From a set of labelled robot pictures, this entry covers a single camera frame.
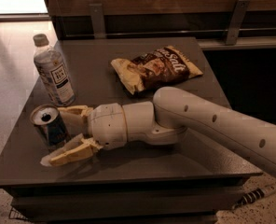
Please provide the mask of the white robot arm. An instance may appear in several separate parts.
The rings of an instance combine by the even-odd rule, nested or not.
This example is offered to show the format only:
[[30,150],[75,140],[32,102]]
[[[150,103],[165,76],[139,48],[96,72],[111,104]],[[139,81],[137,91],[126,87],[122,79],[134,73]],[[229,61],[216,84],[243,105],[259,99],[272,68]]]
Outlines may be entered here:
[[174,87],[158,89],[151,102],[117,103],[96,108],[76,105],[60,113],[87,130],[43,157],[44,166],[61,166],[93,156],[100,149],[132,141],[175,144],[188,129],[202,133],[276,177],[276,125],[243,115]]

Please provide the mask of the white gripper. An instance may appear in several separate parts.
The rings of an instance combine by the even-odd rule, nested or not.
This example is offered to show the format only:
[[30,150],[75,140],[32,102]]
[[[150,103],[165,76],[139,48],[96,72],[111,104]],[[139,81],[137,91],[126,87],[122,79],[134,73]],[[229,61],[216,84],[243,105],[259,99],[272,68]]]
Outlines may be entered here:
[[102,148],[110,150],[124,147],[127,143],[125,116],[119,104],[99,105],[96,108],[72,105],[59,107],[59,111],[64,112],[64,122],[71,134],[78,135],[43,157],[40,162],[43,166],[62,166],[90,159]]

